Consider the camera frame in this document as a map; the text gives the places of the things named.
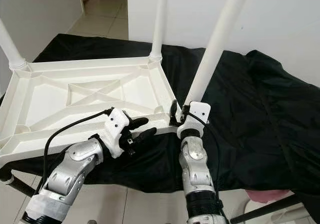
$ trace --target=black fabric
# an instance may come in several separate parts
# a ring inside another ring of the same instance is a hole
[[[147,56],[151,44],[58,35],[35,62]],[[164,45],[162,68],[183,104],[204,49]],[[202,99],[211,105],[210,125],[221,146],[220,189],[291,189],[320,195],[320,89],[283,70],[260,53],[224,51]],[[217,149],[205,130],[208,167],[216,179]],[[99,165],[85,182],[116,183],[144,192],[182,189],[175,134],[158,135],[132,158]],[[12,168],[41,175],[42,158]]]

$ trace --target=pink object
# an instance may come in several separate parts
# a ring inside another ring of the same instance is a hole
[[[251,200],[267,203],[271,200],[281,199],[289,190],[246,190],[246,192]]]

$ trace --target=black metal bar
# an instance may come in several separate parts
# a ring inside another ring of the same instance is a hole
[[[22,192],[23,194],[26,194],[29,197],[32,197],[35,193],[35,189],[33,189],[31,186],[28,184],[24,183],[22,180],[19,178],[16,178],[14,175],[13,176],[13,182],[8,184],[9,186],[13,187],[14,189]]]
[[[261,207],[256,210],[245,213],[243,215],[239,215],[237,217],[234,217],[230,220],[230,223],[231,224],[240,223],[240,222],[250,220],[250,219],[258,217],[258,216],[262,216],[262,215],[274,212],[276,210],[286,208],[291,205],[298,204],[300,202],[301,202],[301,200],[298,198],[298,196],[296,194],[294,194],[294,195],[288,196],[284,199],[278,200],[274,203],[271,203],[269,205],[266,205],[264,207]]]

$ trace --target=black cloth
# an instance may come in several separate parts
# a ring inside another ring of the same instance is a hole
[[[60,34],[35,62],[139,57],[150,50],[149,43]],[[162,68],[179,104],[184,103],[203,53],[202,48],[163,45]],[[212,107],[209,122],[221,148],[220,189],[291,189],[304,200],[319,198],[318,87],[288,74],[259,51],[245,56],[224,51],[202,101]],[[216,179],[217,147],[204,131],[207,165]],[[122,155],[97,166],[85,182],[121,184],[144,192],[182,189],[180,140],[175,134],[155,136],[139,148],[132,158]],[[42,174],[42,157],[8,165]],[[312,216],[319,221],[318,213]]]

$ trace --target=white wall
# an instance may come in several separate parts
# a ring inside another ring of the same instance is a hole
[[[205,47],[225,0],[168,0],[165,44]],[[128,0],[129,39],[152,41],[157,0]],[[226,46],[258,49],[320,86],[320,0],[247,0]]]
[[[81,0],[0,0],[0,18],[21,55],[29,62],[81,16]],[[7,88],[8,64],[0,52],[1,93]]]

